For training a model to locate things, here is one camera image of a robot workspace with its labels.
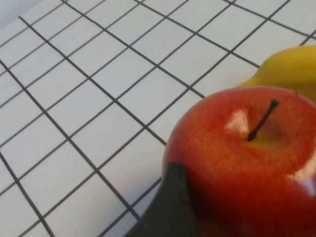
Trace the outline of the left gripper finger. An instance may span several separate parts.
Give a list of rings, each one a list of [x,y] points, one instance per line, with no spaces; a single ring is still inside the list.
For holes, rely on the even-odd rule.
[[[165,166],[162,184],[129,237],[200,237],[182,164]]]

